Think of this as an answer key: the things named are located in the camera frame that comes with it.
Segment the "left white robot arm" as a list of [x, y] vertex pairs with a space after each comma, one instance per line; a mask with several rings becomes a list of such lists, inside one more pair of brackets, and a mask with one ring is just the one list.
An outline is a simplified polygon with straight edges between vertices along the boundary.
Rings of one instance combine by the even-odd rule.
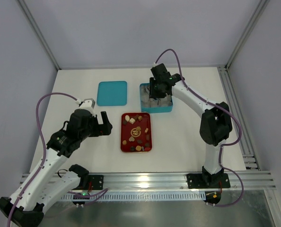
[[44, 144], [43, 156], [27, 179], [10, 197], [0, 198], [0, 210], [8, 224], [37, 227], [59, 198], [73, 189], [86, 188], [90, 181], [89, 171], [77, 164], [52, 186], [47, 188], [46, 185], [85, 139], [111, 134], [113, 126], [107, 113], [101, 112], [101, 117], [103, 122], [99, 124], [96, 115], [86, 109], [77, 109]]

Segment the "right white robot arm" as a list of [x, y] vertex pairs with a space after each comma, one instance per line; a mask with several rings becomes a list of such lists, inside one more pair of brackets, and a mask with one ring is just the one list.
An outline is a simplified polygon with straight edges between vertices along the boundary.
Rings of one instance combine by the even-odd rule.
[[209, 102], [193, 90], [180, 74], [170, 74], [163, 63], [151, 68], [149, 96], [154, 99], [174, 96], [194, 110], [201, 119], [199, 134], [206, 144], [201, 173], [187, 174], [190, 189], [230, 188], [228, 174], [221, 167], [220, 148], [232, 132], [229, 107], [225, 102]]

